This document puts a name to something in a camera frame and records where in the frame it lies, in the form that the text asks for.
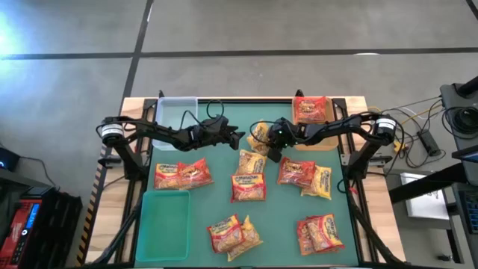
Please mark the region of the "yellow creamy chicken ramen pack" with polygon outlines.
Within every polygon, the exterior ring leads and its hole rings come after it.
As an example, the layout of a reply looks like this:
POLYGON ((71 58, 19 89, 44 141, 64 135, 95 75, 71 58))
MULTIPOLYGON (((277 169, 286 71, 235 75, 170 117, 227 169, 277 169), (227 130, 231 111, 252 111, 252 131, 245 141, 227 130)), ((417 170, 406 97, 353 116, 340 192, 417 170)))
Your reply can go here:
POLYGON ((268 146, 269 139, 267 136, 268 131, 269 131, 269 126, 266 123, 264 122, 257 123, 255 125, 255 128, 252 130, 252 133, 246 139, 251 149, 254 152, 257 152, 264 156, 267 155, 269 150, 269 146, 268 146))
POLYGON ((332 169, 330 167, 315 167, 314 178, 311 185, 301 190, 302 196, 321 197, 332 199, 331 191, 332 169))
POLYGON ((242 149, 236 174, 263 173, 266 161, 266 156, 242 149))
POLYGON ((243 224, 241 225, 241 229, 243 232, 244 241, 231 248, 230 251, 227 252, 227 259, 229 262, 232 262, 241 254, 263 243, 260 235, 258 234, 254 225, 251 223, 249 215, 246 216, 243 224))

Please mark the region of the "red chili ramen pack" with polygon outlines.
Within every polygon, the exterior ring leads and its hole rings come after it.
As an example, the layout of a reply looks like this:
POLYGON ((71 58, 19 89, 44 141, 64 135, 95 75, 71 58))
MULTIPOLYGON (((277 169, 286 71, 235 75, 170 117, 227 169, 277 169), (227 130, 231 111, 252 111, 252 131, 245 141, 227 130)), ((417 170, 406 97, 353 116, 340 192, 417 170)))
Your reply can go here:
POLYGON ((336 253, 341 249, 341 247, 330 247, 325 250, 316 251, 308 234, 308 229, 304 220, 297 221, 297 237, 302 256, 309 256, 317 253, 336 253))
POLYGON ((201 158, 193 164, 179 162, 177 165, 181 189, 194 189, 214 182, 205 158, 201 158))
POLYGON ((326 97, 296 96, 293 103, 297 123, 322 123, 326 121, 326 97))
POLYGON ((277 183, 308 188, 314 179, 315 170, 316 163, 314 161, 294 161, 284 157, 279 163, 277 183))

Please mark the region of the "clear plastic bin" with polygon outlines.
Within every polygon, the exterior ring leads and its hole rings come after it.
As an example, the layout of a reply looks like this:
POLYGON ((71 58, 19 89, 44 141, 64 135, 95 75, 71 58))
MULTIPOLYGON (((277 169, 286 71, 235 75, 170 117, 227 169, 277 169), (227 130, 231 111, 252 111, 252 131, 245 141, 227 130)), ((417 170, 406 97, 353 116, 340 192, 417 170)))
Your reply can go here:
POLYGON ((155 121, 174 130, 197 124, 198 99, 193 96, 161 97, 158 100, 155 121))

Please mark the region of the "tan plastic bin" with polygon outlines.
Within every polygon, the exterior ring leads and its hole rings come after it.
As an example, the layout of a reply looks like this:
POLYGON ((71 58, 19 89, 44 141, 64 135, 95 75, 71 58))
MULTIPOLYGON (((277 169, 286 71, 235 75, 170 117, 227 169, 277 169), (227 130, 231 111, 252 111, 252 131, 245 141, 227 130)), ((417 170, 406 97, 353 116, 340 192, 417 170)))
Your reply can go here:
MULTIPOLYGON (((294 120, 294 108, 293 108, 294 98, 292 100, 292 116, 293 116, 293 124, 297 124, 297 122, 294 120)), ((326 121, 322 123, 326 123, 326 122, 330 123, 332 121, 335 121, 332 107, 333 107, 332 100, 326 97, 326 121)), ((338 139, 336 137, 328 137, 328 138, 324 138, 321 142, 312 146, 297 145, 294 148, 299 151, 330 151, 335 149, 337 146, 338 146, 338 139)))

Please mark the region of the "green plastic bin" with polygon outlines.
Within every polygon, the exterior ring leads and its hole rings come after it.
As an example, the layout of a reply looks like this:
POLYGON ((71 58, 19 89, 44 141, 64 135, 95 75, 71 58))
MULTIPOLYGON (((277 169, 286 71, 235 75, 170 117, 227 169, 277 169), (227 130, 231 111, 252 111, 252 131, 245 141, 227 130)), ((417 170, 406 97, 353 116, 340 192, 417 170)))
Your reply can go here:
POLYGON ((137 262, 185 260, 190 248, 190 192, 147 191, 142 198, 137 262))

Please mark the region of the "black power brick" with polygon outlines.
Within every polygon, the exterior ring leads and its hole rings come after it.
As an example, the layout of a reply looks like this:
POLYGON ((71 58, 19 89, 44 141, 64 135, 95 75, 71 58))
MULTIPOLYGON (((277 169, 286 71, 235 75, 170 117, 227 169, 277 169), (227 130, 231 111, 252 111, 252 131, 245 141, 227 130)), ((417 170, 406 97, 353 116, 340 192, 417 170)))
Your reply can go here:
POLYGON ((417 132, 417 136, 428 156, 435 157, 441 154, 441 149, 438 147, 438 144, 429 130, 419 131, 417 132))

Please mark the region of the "white paper sheet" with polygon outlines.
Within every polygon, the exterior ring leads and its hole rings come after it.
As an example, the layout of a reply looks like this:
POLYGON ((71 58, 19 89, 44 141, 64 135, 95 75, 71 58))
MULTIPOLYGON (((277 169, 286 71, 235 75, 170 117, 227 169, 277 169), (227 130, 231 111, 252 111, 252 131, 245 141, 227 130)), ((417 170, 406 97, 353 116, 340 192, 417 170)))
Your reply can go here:
POLYGON ((449 220, 442 190, 432 191, 405 201, 409 217, 433 220, 449 220))

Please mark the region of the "yellow black hazard tape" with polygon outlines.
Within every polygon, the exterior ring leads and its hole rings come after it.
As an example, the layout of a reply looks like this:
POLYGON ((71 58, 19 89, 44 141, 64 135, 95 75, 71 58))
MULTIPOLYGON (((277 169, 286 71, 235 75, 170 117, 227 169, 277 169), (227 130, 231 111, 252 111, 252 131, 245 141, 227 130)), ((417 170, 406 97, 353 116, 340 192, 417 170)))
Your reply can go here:
POLYGON ((78 245, 78 250, 75 254, 76 267, 82 266, 86 262, 88 248, 90 246, 90 241, 93 234, 94 223, 96 220, 97 212, 99 210, 102 190, 105 184, 107 169, 99 163, 99 160, 101 158, 107 157, 108 155, 110 155, 110 153, 111 150, 109 148, 102 146, 99 154, 99 159, 96 162, 97 166, 96 172, 94 174, 93 186, 87 204, 87 212, 84 221, 81 223, 82 233, 78 245))

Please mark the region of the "grey desk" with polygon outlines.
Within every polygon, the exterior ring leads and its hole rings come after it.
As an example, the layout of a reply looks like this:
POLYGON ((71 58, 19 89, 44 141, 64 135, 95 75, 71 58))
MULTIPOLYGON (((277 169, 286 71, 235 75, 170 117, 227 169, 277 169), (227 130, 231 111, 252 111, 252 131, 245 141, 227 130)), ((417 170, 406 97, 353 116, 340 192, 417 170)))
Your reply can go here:
MULTIPOLYGON (((463 98, 456 92, 456 89, 460 85, 461 84, 444 84, 440 87, 443 105, 447 109, 445 115, 450 114, 450 119, 452 119, 453 115, 456 113, 455 107, 474 107, 478 109, 478 91, 469 98, 463 98)), ((451 134, 454 138, 456 148, 458 150, 465 149, 478 144, 478 137, 472 138, 471 134, 467 135, 456 131, 455 129, 451 129, 451 134)), ((460 161, 459 163, 463 164, 466 176, 468 177, 468 179, 471 180, 471 182, 469 183, 473 186, 478 187, 478 179, 471 178, 473 172, 478 172, 478 163, 462 161, 460 161)), ((459 187, 457 184, 454 184, 452 188, 453 193, 457 195, 458 203, 460 203, 460 191, 472 191, 470 188, 459 187)), ((464 227, 465 237, 468 243, 468 249, 471 254, 471 259, 474 264, 474 269, 478 269, 478 234, 469 233, 466 218, 463 213, 463 207, 460 204, 458 204, 458 210, 460 220, 464 227)))

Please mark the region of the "black plastic crate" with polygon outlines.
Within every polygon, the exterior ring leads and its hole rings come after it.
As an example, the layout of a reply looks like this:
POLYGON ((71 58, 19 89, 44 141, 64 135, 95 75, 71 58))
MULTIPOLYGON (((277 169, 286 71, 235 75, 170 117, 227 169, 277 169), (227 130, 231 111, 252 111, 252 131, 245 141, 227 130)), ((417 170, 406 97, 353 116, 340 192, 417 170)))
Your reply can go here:
POLYGON ((80 197, 56 188, 30 188, 21 200, 31 209, 19 269, 58 269, 66 264, 83 207, 80 197))

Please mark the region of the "black pole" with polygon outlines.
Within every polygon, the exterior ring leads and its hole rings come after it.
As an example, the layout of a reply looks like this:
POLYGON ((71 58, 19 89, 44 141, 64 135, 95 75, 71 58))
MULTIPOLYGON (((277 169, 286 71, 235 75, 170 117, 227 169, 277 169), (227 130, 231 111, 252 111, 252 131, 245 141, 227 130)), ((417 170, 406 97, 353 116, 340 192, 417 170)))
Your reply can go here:
POLYGON ((461 84, 456 89, 456 92, 463 98, 469 98, 470 96, 474 95, 477 91, 478 91, 478 76, 466 82, 465 84, 461 84))

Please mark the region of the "black keyboard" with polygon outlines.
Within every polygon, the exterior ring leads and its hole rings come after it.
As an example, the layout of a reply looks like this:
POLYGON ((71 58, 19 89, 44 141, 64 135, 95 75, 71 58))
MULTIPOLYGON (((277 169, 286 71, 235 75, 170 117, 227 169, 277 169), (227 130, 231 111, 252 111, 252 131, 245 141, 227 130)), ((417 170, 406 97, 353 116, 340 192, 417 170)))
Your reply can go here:
POLYGON ((469 233, 478 234, 478 193, 464 191, 462 193, 462 206, 469 233))

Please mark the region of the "black device with blue light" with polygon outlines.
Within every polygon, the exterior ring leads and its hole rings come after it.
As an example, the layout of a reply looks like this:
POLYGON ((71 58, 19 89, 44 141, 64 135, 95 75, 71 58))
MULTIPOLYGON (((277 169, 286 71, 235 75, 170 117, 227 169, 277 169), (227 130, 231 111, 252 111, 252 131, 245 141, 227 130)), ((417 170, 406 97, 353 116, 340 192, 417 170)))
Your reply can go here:
POLYGON ((15 152, 0 147, 0 170, 13 172, 20 160, 20 156, 15 152))

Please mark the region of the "red equipment case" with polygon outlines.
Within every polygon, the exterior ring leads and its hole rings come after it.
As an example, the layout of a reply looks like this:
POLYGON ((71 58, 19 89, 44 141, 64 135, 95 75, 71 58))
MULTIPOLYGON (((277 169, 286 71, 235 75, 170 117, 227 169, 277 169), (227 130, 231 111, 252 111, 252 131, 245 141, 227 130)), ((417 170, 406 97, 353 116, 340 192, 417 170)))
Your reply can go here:
POLYGON ((19 201, 0 248, 0 269, 21 268, 41 204, 40 199, 19 201))

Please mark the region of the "black aluminium table frame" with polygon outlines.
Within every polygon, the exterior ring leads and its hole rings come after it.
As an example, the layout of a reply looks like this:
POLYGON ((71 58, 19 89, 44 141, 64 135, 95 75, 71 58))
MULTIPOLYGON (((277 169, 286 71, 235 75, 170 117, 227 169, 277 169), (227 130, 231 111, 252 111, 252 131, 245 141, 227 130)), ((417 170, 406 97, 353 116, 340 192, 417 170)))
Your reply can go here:
MULTIPOLYGON (((332 109, 340 115, 345 114, 355 114, 358 112, 364 112, 367 110, 367 104, 363 96, 331 96, 332 100, 332 109)), ((292 103, 291 97, 220 97, 219 100, 224 105, 236 104, 236 105, 266 105, 266 104, 286 104, 289 105, 292 103)), ((127 117, 139 117, 141 119, 155 119, 155 112, 158 105, 158 99, 156 97, 126 97, 122 101, 120 106, 119 115, 127 117)), ((105 184, 102 190, 102 195, 99 203, 99 209, 103 209, 106 203, 106 196, 103 194, 106 180, 109 175, 107 171, 105 177, 105 184)), ((372 194, 374 191, 378 191, 383 194, 385 192, 385 183, 382 181, 383 177, 379 174, 375 176, 368 176, 369 183, 372 186, 366 187, 363 182, 358 182, 356 190, 357 194, 353 196, 354 202, 357 204, 357 209, 361 212, 362 216, 366 219, 366 224, 372 224, 372 216, 374 213, 370 209, 370 203, 367 201, 367 194, 372 194)), ((122 228, 126 228, 126 231, 120 236, 120 239, 113 239, 103 250, 103 253, 92 263, 94 265, 103 264, 105 266, 118 268, 121 266, 132 266, 133 261, 124 262, 123 254, 125 243, 127 240, 131 240, 131 251, 129 258, 133 259, 136 251, 137 244, 137 234, 140 225, 140 212, 133 211, 134 206, 132 201, 134 199, 134 188, 140 186, 140 192, 143 193, 146 190, 149 179, 143 180, 131 180, 128 183, 128 190, 124 193, 125 196, 125 208, 122 210, 123 214, 131 213, 133 219, 129 225, 124 223, 121 225, 122 228)), ((355 218, 352 219, 352 225, 357 226, 355 242, 358 244, 358 260, 365 267, 367 266, 392 266, 393 262, 400 261, 403 262, 405 259, 405 254, 403 251, 402 243, 400 241, 400 236, 398 235, 397 226, 394 224, 392 226, 392 236, 388 240, 391 244, 391 248, 387 248, 385 243, 379 238, 373 238, 372 235, 359 223, 355 218)), ((91 254, 93 248, 88 248, 88 253, 91 254)))

